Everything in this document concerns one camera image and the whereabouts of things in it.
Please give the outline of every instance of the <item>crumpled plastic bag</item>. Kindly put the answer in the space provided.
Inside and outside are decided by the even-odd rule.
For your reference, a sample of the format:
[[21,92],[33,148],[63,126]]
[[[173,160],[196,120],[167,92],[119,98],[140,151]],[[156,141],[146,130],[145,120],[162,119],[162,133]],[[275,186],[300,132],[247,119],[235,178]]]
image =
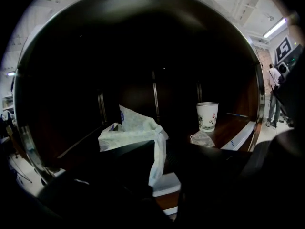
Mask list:
[[191,135],[191,143],[204,146],[204,147],[214,147],[215,144],[213,140],[208,136],[204,131],[196,132],[194,135]]
[[154,119],[120,106],[122,125],[114,123],[98,137],[100,152],[129,144],[154,140],[154,163],[149,174],[149,186],[162,176],[166,158],[167,133]]

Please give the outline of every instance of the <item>man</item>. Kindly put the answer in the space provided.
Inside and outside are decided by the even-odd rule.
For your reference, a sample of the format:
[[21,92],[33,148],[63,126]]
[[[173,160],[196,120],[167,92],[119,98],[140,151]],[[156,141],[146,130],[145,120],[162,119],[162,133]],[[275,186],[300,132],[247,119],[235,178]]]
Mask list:
[[[278,79],[281,76],[281,74],[279,73],[279,71],[276,68],[274,68],[272,66],[272,64],[269,65],[269,68],[270,69],[268,70],[268,73],[267,73],[267,81],[272,90],[270,92],[270,94],[271,94],[270,95],[270,110],[269,110],[269,117],[268,117],[266,126],[269,127],[270,125],[272,125],[273,127],[276,128],[277,127],[276,123],[278,122],[278,119],[280,117],[281,109],[280,109],[280,102],[277,100],[277,98],[274,95],[274,90],[276,90],[279,86]],[[274,119],[273,119],[273,122],[271,122],[274,111],[275,111]]]

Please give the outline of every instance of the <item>floor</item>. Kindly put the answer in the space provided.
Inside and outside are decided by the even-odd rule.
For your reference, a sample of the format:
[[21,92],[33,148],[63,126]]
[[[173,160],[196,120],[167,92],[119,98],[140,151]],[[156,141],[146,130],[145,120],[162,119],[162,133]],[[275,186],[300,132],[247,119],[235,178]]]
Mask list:
[[[267,127],[265,122],[262,125],[261,133],[258,137],[258,143],[263,141],[272,140],[277,134],[288,130],[289,127],[286,123],[278,122],[277,128]],[[15,155],[11,155],[10,164],[24,177],[27,177],[31,182],[27,179],[23,178],[21,175],[18,175],[19,181],[23,184],[24,188],[37,196],[38,193],[43,189],[43,185],[41,183],[41,177],[35,172],[34,168],[24,160],[20,155],[18,158]]]

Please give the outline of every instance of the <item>fluorescent light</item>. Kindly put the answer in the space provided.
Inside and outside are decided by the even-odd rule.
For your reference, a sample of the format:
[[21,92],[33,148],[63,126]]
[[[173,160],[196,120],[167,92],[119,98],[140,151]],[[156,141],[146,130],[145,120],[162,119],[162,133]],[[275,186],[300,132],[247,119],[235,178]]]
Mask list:
[[273,28],[271,28],[267,33],[265,33],[264,37],[267,38],[271,34],[273,34],[276,30],[278,30],[282,25],[286,23],[285,18],[282,18]]

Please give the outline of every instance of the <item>white paper cup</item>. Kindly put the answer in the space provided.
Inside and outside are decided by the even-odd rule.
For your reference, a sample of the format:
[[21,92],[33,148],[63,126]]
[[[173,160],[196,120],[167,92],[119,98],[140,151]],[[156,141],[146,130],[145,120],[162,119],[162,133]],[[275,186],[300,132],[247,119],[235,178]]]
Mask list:
[[197,103],[199,129],[205,132],[215,130],[218,104],[213,102]]

